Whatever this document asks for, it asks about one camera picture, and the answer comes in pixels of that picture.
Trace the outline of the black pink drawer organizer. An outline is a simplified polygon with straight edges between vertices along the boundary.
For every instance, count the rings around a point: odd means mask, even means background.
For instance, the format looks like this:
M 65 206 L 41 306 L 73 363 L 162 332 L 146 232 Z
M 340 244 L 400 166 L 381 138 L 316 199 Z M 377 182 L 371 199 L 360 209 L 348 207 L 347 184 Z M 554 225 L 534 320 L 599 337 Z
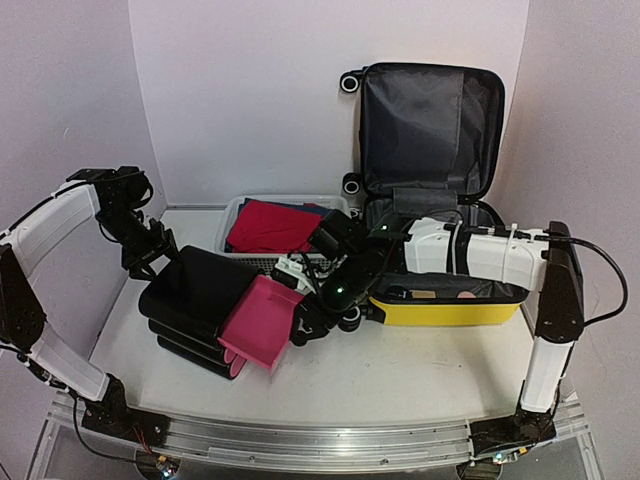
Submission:
M 223 356 L 229 349 L 219 337 L 261 269 L 194 246 L 186 247 L 191 248 L 189 292 L 170 289 L 170 261 L 143 290 L 138 309 L 147 318 L 161 348 L 224 378 Z

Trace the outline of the pink top drawer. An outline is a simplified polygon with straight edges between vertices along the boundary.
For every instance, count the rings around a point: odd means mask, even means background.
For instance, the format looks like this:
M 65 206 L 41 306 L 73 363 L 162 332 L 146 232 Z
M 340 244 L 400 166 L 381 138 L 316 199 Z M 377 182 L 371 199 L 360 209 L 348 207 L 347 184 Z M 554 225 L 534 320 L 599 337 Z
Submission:
M 273 372 L 289 343 L 294 310 L 304 296 L 259 275 L 226 321 L 220 343 Z

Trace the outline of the yellow Pikachu suitcase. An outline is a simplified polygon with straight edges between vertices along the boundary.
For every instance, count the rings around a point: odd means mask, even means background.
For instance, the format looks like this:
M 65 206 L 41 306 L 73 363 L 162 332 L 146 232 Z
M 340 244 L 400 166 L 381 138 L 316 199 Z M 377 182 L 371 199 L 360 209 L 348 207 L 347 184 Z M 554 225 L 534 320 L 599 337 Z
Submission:
M 376 63 L 343 73 L 340 89 L 359 93 L 359 170 L 343 190 L 365 195 L 363 220 L 432 216 L 466 227 L 499 226 L 484 202 L 496 172 L 505 110 L 501 78 L 488 70 L 418 63 Z M 390 260 L 367 316 L 386 326 L 480 326 L 508 321 L 526 291 L 496 281 L 407 272 Z M 397 300 L 389 286 L 433 290 L 436 299 Z M 475 299 L 458 299 L 462 291 Z

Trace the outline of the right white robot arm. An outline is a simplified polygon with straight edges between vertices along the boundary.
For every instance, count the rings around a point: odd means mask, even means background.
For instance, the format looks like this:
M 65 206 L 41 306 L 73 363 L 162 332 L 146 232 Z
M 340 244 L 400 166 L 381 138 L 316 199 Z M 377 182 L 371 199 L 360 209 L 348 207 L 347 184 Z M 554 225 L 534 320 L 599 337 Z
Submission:
M 381 322 L 404 326 L 473 326 L 508 319 L 508 298 L 488 295 L 455 299 L 472 287 L 538 292 L 532 353 L 516 411 L 503 433 L 524 443 L 550 417 L 571 351 L 584 329 L 621 314 L 629 299 L 618 264 L 599 246 L 570 235 L 562 222 L 545 230 L 516 226 L 469 226 L 423 217 L 390 216 L 368 230 L 342 214 L 324 218 L 310 244 L 339 266 L 324 279 L 306 273 L 311 291 L 296 306 L 290 340 L 302 346 L 325 337 L 335 325 L 353 328 L 350 310 L 369 302 Z M 618 277 L 621 304 L 584 317 L 583 277 L 576 247 L 599 255 Z

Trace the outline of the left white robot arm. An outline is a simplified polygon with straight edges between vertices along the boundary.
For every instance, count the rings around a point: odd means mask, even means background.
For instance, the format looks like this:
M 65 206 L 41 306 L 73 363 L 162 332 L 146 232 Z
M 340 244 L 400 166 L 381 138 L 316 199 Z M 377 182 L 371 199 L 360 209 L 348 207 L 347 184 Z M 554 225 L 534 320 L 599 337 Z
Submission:
M 100 401 L 94 417 L 114 437 L 134 428 L 134 415 L 104 399 L 112 381 L 88 360 L 89 335 L 120 280 L 151 282 L 179 257 L 153 198 L 137 166 L 82 168 L 1 231 L 2 349 L 41 382 Z

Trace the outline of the black round compact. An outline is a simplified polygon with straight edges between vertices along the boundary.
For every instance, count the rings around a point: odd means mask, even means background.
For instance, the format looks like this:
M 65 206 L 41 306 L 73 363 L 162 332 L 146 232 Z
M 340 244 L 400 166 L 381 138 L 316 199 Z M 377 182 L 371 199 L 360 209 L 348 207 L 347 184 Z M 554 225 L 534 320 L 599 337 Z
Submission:
M 413 298 L 412 292 L 401 285 L 389 286 L 386 295 L 397 300 L 411 300 Z

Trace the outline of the square tan makeup compact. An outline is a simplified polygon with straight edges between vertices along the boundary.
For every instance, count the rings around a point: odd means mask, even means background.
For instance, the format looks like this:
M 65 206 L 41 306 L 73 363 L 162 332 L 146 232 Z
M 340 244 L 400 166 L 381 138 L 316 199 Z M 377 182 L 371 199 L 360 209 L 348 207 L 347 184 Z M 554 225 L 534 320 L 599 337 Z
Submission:
M 437 294 L 433 290 L 411 290 L 413 299 L 436 299 Z

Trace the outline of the round pink powder puff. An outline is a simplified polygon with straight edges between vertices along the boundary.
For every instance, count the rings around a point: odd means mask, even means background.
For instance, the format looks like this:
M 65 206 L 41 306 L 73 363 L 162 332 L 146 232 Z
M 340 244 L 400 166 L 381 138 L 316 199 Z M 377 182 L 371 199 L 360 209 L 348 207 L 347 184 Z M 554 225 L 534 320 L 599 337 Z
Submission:
M 477 295 L 470 291 L 462 291 L 457 295 L 458 299 L 475 299 Z

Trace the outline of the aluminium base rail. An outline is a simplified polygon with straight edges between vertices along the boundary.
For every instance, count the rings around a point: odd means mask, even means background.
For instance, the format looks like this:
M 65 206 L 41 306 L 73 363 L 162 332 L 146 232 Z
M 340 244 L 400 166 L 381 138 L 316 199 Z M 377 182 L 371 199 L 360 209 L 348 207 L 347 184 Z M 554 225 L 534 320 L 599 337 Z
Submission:
M 524 465 L 552 455 L 551 470 L 602 478 L 578 400 L 560 404 L 552 437 L 518 447 L 468 420 L 401 425 L 269 425 L 146 411 L 145 439 L 171 458 L 230 467 L 318 474 L 410 472 L 491 460 Z

